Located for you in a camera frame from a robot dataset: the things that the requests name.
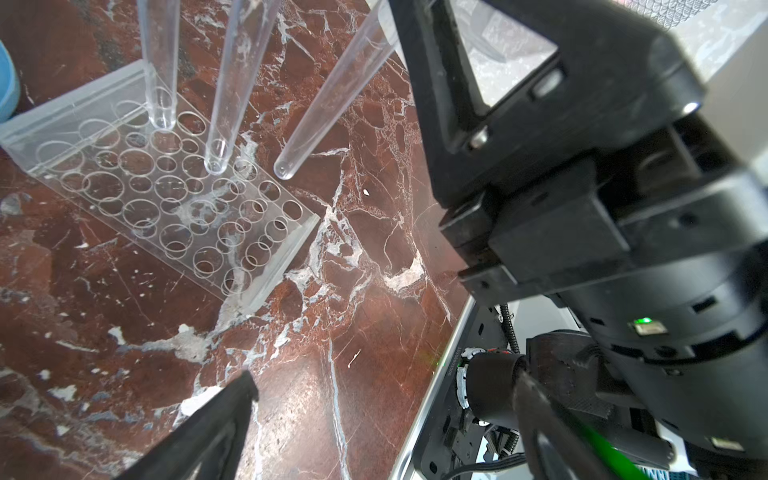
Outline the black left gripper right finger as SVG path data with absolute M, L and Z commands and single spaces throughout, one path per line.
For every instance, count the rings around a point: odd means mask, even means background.
M 624 477 L 624 457 L 526 372 L 517 375 L 513 406 L 528 466 L 536 479 Z

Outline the blue capped test tube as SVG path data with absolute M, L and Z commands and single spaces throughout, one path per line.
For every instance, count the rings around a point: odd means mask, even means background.
M 229 165 L 280 6 L 276 0 L 231 5 L 204 155 L 211 175 Z
M 278 156 L 279 179 L 294 177 L 398 45 L 389 3 L 375 2 Z
M 149 119 L 172 130 L 177 120 L 179 0 L 138 0 L 138 21 Z

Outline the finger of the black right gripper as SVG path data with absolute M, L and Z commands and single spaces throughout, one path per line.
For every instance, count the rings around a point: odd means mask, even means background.
M 497 1 L 555 53 L 486 106 L 445 1 L 391 5 L 435 200 L 512 193 L 584 152 L 611 153 L 685 115 L 705 87 L 674 36 L 613 1 Z

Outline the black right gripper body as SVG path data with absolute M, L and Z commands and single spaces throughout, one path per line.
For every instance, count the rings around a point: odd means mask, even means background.
M 515 194 L 487 187 L 440 230 L 478 299 L 556 295 L 617 355 L 711 360 L 766 327 L 767 190 L 697 114 Z

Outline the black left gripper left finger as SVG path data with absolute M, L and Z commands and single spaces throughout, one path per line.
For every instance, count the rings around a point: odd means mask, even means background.
M 259 392 L 244 371 L 146 455 L 121 479 L 233 479 Z

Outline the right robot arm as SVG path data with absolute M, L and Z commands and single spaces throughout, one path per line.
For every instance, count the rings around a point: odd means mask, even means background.
M 765 478 L 767 188 L 674 37 L 612 1 L 494 1 L 556 50 L 488 106 L 452 5 L 391 9 L 464 287 L 558 298 L 594 398 L 678 435 L 700 477 Z

